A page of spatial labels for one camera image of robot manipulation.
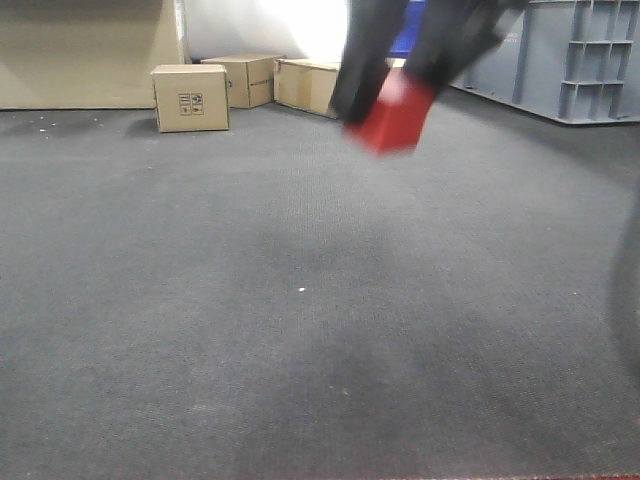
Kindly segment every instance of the gray carpet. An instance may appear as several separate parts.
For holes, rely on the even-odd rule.
[[[1,479],[640,471],[607,307],[640,127],[448,92],[377,162],[232,121],[0,113]]]

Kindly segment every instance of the robotic arm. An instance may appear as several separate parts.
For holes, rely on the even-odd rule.
[[[347,132],[377,153],[415,147],[439,93],[500,45],[528,0],[428,0],[401,71],[387,55],[409,0],[351,0],[331,105]]]

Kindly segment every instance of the blue object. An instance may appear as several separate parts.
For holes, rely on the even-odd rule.
[[[404,14],[404,28],[389,52],[391,57],[407,58],[420,31],[422,12],[424,12],[426,5],[426,0],[411,0],[409,2]]]

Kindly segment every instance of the dark object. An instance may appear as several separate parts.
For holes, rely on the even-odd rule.
[[[403,67],[408,83],[418,80],[429,92],[435,93],[432,96],[435,99],[464,68],[500,44],[527,1],[430,0],[415,45]],[[331,100],[332,107],[347,125],[369,121],[389,73],[386,57],[402,29],[407,4],[407,0],[351,1],[349,34]],[[405,93],[400,95],[403,105],[417,95],[415,91]],[[429,106],[423,109],[418,130]],[[403,125],[397,123],[392,127],[398,132],[403,130]],[[418,138],[408,139],[406,146],[415,146]],[[403,147],[398,142],[391,144],[389,148],[379,144],[376,150]]]

